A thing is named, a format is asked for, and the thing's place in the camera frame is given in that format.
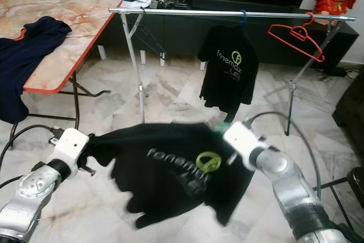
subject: cabinet leg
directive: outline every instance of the cabinet leg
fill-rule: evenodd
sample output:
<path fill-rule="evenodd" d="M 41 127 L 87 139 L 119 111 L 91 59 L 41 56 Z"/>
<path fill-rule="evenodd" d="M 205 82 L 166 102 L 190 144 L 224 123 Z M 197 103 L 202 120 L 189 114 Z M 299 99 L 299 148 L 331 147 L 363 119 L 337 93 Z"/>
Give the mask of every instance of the cabinet leg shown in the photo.
<path fill-rule="evenodd" d="M 201 71 L 205 70 L 205 65 L 206 65 L 206 62 L 201 62 L 201 64 L 200 64 L 200 70 Z"/>
<path fill-rule="evenodd" d="M 146 51 L 140 51 L 140 60 L 143 65 L 146 64 Z"/>
<path fill-rule="evenodd" d="M 160 53 L 160 66 L 164 67 L 164 52 Z"/>
<path fill-rule="evenodd" d="M 105 60 L 106 59 L 105 48 L 103 46 L 97 46 L 97 49 L 98 49 L 98 53 L 100 54 L 101 60 Z"/>

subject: shirt sleeve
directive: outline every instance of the shirt sleeve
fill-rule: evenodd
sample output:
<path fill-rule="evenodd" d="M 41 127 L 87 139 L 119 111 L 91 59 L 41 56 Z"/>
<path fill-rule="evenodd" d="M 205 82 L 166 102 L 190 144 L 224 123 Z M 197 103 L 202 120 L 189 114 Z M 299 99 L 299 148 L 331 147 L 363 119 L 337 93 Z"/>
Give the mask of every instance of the shirt sleeve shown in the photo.
<path fill-rule="evenodd" d="M 242 158 L 237 156 L 232 165 L 226 166 L 224 175 L 212 182 L 213 190 L 210 189 L 205 199 L 205 204 L 214 208 L 217 220 L 224 226 L 229 222 L 254 174 L 242 162 Z"/>
<path fill-rule="evenodd" d="M 215 32 L 216 28 L 211 28 L 204 40 L 204 43 L 202 44 L 200 52 L 197 55 L 201 62 L 206 62 L 211 57 L 215 40 Z"/>

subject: printed logo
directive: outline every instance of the printed logo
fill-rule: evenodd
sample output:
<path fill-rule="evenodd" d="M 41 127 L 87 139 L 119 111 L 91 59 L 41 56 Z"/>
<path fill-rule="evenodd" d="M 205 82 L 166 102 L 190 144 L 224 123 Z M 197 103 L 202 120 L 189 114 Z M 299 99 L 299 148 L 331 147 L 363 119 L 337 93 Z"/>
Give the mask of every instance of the printed logo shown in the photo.
<path fill-rule="evenodd" d="M 150 149 L 147 152 L 147 157 L 175 166 L 176 168 L 170 169 L 169 172 L 182 185 L 188 196 L 203 194 L 207 189 L 208 181 L 211 179 L 209 172 L 218 170 L 221 164 L 221 157 L 213 152 L 203 152 L 198 155 L 196 164 L 182 156 L 166 154 L 156 148 Z"/>
<path fill-rule="evenodd" d="M 235 81 L 239 81 L 241 74 L 241 68 L 239 65 L 242 61 L 241 54 L 237 51 L 233 51 L 231 54 L 232 60 L 230 60 L 225 57 L 220 50 L 217 50 L 217 56 L 230 67 L 230 69 L 228 69 L 228 71 L 224 71 L 224 73 L 228 74 Z"/>
<path fill-rule="evenodd" d="M 241 63 L 241 55 L 237 51 L 233 51 L 231 54 L 231 58 L 233 59 L 233 62 L 236 63 L 236 65 L 240 65 Z"/>
<path fill-rule="evenodd" d="M 203 152 L 196 159 L 197 167 L 205 173 L 219 169 L 221 157 L 214 152 Z"/>

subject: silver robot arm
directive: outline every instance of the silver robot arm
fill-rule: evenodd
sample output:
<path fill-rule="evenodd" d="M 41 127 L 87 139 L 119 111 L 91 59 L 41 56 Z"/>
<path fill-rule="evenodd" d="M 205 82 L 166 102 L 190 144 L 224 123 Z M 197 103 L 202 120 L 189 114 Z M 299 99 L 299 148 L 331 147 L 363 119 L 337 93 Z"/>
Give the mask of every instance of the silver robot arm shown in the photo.
<path fill-rule="evenodd" d="M 28 243 L 52 193 L 78 171 L 77 161 L 89 137 L 66 129 L 49 156 L 49 163 L 22 176 L 13 198 L 0 211 L 0 243 Z"/>
<path fill-rule="evenodd" d="M 275 197 L 298 243 L 347 243 L 337 230 L 301 170 L 285 153 L 271 150 L 241 122 L 234 123 L 224 140 L 241 154 L 251 171 L 260 170 L 272 182 Z"/>

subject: sofa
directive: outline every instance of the sofa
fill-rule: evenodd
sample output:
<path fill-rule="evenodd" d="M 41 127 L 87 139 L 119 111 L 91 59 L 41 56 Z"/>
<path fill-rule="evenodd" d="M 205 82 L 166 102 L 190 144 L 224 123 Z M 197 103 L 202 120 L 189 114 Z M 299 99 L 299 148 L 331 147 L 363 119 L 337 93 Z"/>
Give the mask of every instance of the sofa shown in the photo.
<path fill-rule="evenodd" d="M 332 116 L 338 126 L 347 128 L 364 155 L 364 70 L 342 95 Z"/>

